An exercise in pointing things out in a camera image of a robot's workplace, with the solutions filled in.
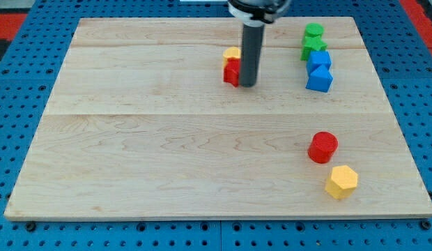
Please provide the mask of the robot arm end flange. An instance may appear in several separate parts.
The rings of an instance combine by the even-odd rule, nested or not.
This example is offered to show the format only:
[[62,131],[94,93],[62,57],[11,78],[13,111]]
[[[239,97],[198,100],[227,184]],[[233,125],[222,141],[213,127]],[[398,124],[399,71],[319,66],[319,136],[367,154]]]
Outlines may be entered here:
[[229,12],[252,27],[272,24],[287,14],[292,0],[228,0]]

